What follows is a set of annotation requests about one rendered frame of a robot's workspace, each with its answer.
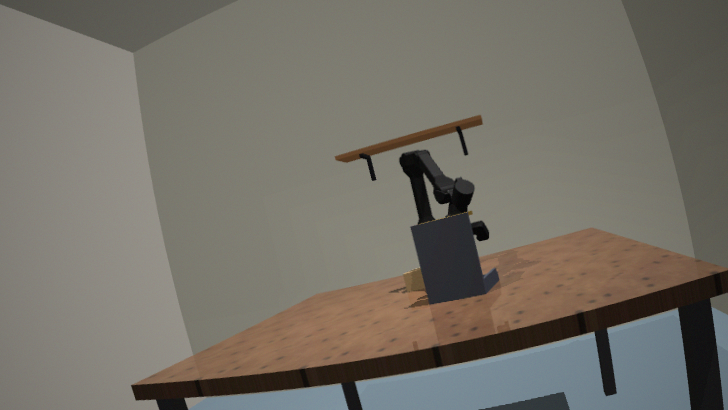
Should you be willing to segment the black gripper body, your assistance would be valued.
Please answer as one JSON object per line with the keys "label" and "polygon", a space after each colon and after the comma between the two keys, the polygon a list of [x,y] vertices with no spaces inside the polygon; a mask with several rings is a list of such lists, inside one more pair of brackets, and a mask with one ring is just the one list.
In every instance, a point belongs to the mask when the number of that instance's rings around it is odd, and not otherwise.
{"label": "black gripper body", "polygon": [[[453,212],[450,212],[445,217],[457,215],[457,214],[460,214],[460,213],[463,213],[463,212],[461,212],[461,211],[453,211]],[[486,226],[486,224],[484,222],[482,222],[482,221],[474,222],[474,223],[471,223],[471,226],[472,226],[472,229],[473,229],[473,232],[472,233],[473,233],[473,235],[476,234],[476,239],[478,241],[484,241],[484,240],[488,240],[489,239],[489,231],[488,231],[487,226]]]}

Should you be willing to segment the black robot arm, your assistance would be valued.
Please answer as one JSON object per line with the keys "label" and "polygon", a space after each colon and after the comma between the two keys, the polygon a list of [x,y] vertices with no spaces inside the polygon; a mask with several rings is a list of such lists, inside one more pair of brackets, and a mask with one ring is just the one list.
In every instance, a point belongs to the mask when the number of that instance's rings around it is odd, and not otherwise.
{"label": "black robot arm", "polygon": [[433,186],[435,200],[439,204],[449,203],[448,214],[453,211],[467,212],[474,194],[473,183],[446,176],[430,157],[428,150],[402,153],[399,161],[411,181],[419,215],[418,225],[435,220],[431,214],[424,174]]}

